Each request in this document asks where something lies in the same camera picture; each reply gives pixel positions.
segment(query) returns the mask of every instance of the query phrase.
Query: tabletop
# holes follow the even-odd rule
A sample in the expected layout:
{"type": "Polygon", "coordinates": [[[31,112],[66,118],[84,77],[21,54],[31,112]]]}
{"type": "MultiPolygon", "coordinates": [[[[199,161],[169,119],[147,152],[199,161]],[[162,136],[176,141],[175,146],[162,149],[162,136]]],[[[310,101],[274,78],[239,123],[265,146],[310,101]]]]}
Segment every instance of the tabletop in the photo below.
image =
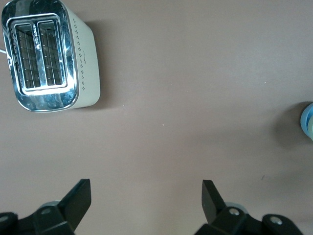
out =
{"type": "Polygon", "coordinates": [[[22,218],[90,178],[78,235],[192,235],[206,179],[252,217],[312,234],[313,142],[299,118],[313,102],[313,1],[63,3],[94,33],[101,96],[29,112],[0,54],[0,211],[22,218]]]}

